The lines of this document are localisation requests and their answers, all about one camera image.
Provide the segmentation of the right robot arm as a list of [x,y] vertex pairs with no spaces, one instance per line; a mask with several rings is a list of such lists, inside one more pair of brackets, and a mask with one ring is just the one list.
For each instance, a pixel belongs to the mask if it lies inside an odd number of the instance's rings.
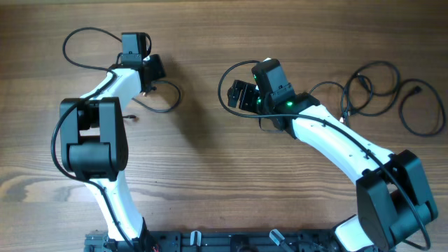
[[236,80],[221,106],[242,118],[267,118],[276,129],[327,157],[355,185],[357,213],[330,230],[301,232],[306,251],[393,251],[420,232],[431,247],[427,224],[438,208],[420,159],[409,150],[394,153],[336,120],[318,99],[296,93],[277,59],[252,61],[253,82]]

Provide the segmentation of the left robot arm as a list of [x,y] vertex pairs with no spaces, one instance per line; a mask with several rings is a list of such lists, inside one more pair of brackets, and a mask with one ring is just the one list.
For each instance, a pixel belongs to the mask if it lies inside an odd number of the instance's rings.
[[105,79],[79,98],[60,104],[50,152],[56,168],[84,183],[94,195],[106,221],[103,234],[86,237],[86,251],[158,251],[144,217],[133,202],[125,168],[129,157],[125,116],[127,105],[165,80],[159,55],[143,32],[127,32]]

